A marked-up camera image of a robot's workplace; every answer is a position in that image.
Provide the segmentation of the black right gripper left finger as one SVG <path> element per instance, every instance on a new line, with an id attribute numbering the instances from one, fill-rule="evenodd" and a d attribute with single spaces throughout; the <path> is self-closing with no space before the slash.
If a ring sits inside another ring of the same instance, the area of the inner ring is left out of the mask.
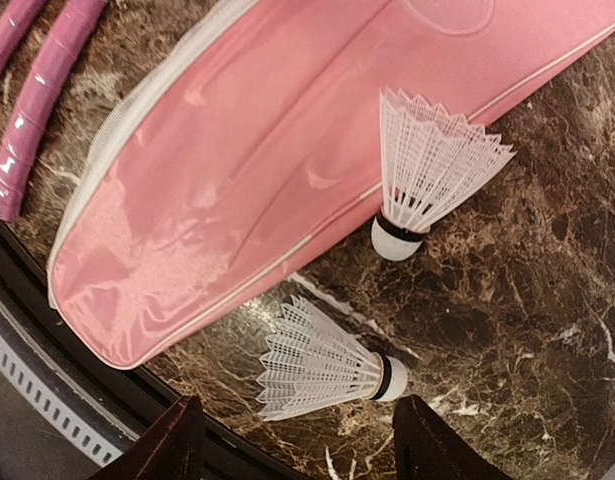
<path id="1" fill-rule="evenodd" d="M 198 396 L 182 396 L 120 457 L 97 473 L 100 480 L 201 479 L 206 438 Z"/>

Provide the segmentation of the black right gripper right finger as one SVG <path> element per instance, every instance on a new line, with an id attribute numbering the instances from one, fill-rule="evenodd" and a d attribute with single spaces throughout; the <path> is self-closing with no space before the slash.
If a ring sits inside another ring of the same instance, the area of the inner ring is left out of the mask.
<path id="1" fill-rule="evenodd" d="M 421 397 L 396 403 L 392 426 L 399 479 L 507 479 L 481 457 Z"/>

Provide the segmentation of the white plastic shuttlecock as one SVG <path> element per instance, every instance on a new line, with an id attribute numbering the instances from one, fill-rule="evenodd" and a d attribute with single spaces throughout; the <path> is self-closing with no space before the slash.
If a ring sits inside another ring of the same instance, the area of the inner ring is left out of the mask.
<path id="1" fill-rule="evenodd" d="M 281 421 L 350 401 L 390 402 L 408 385 L 405 365 L 370 351 L 302 296 L 281 305 L 257 378 L 265 421 Z"/>
<path id="2" fill-rule="evenodd" d="M 403 90 L 379 96 L 382 206 L 371 242 L 389 261 L 410 258 L 431 226 L 487 184 L 515 156 L 502 137 L 442 104 Z"/>

